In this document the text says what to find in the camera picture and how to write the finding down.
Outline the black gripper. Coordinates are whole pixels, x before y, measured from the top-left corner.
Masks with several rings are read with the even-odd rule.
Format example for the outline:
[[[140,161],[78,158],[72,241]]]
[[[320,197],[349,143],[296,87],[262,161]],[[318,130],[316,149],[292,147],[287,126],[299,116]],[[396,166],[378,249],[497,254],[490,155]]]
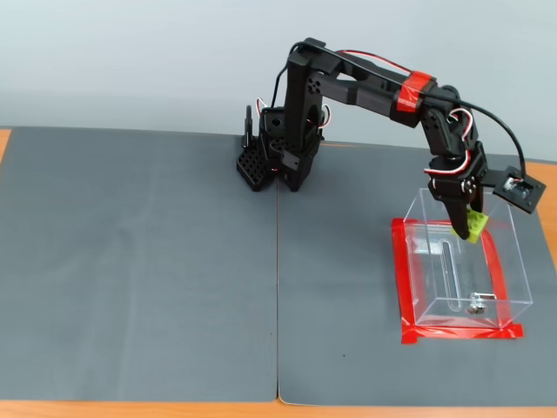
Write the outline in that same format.
[[[430,176],[428,188],[433,198],[445,206],[457,235],[467,240],[467,206],[475,212],[483,211],[482,180],[487,174],[488,165],[481,142],[477,142],[471,151],[466,151],[464,163],[461,170],[434,173],[433,169],[428,169],[427,174]]]

